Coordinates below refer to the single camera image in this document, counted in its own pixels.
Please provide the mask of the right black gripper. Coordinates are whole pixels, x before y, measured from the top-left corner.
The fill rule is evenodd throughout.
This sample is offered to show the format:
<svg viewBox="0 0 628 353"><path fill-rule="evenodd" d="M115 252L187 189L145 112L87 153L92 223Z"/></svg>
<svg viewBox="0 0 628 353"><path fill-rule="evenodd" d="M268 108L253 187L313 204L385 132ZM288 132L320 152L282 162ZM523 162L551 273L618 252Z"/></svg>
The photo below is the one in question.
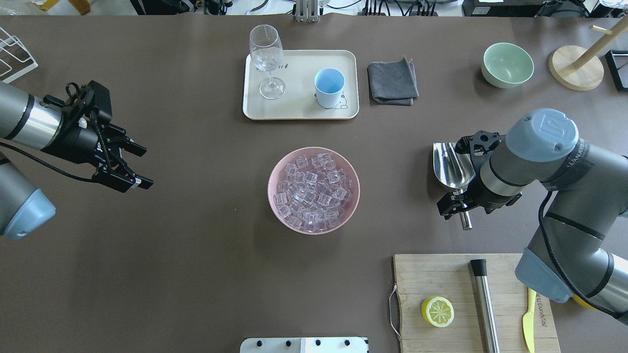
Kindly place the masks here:
<svg viewBox="0 0 628 353"><path fill-rule="evenodd" d="M455 151L468 154L475 176L471 179L465 192L446 193L438 202L437 209L441 216L450 219L455 214L464 213L481 206L486 214L503 206L510 206L522 194L521 185L511 185L500 179L493 171L490 158L505 136L498 132L479 130L474 135L460 138Z"/></svg>

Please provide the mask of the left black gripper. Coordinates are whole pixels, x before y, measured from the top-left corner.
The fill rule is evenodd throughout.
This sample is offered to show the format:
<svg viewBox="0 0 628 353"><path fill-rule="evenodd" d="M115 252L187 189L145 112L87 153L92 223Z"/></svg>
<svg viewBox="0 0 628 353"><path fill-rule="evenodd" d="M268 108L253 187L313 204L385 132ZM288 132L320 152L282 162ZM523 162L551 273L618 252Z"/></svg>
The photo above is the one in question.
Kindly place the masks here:
<svg viewBox="0 0 628 353"><path fill-rule="evenodd" d="M152 179L129 171L108 152L105 141L105 128L108 127L108 145L117 147L135 156L142 157L147 149L135 143L126 130L109 124L112 119L110 92L96 81L78 87L74 82L67 83L66 101L45 95L44 107L57 107L61 112L61 122L52 140L42 152L76 164L88 163L97 167L92 181L125 193L132 188L148 190L154 185Z"/></svg>

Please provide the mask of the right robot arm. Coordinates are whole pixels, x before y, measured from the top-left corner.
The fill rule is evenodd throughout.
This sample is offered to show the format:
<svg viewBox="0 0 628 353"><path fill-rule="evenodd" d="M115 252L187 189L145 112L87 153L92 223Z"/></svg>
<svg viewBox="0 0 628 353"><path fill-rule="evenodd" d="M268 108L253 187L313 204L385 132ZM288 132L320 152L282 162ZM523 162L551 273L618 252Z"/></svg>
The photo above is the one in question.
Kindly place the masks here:
<svg viewBox="0 0 628 353"><path fill-rule="evenodd" d="M440 215L478 207L490 214L538 181L548 193L516 278L556 303L579 298L626 324L627 260L602 243L627 216L627 157L590 144L572 119L548 108L528 112L506 134L464 136L455 149L470 155L474 176L464 192L438 201Z"/></svg>

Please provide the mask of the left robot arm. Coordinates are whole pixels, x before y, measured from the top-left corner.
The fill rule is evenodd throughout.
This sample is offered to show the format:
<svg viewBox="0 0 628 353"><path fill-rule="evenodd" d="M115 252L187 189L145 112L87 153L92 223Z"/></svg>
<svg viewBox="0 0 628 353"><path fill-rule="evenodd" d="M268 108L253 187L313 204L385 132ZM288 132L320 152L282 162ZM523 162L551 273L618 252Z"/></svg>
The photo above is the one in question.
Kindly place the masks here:
<svg viewBox="0 0 628 353"><path fill-rule="evenodd" d="M90 81L79 86L67 83L68 98L47 95L36 98L8 83L1 84L1 146L33 159L40 165L71 179L101 184L118 192L154 181L137 174L123 158L123 151L143 156L147 149L112 123L110 92ZM23 147L74 164L95 168L90 178L70 174L34 156ZM18 240L33 232L56 213L53 203L12 161L1 155L1 234Z"/></svg>

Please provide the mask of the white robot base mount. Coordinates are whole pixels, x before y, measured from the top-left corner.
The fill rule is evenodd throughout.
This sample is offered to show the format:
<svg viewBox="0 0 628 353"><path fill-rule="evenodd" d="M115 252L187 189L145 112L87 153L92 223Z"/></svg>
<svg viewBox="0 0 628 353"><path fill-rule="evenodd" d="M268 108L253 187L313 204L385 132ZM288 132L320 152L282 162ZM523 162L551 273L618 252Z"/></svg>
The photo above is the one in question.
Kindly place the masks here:
<svg viewBox="0 0 628 353"><path fill-rule="evenodd" d="M368 353L364 337L274 337L244 339L240 353Z"/></svg>

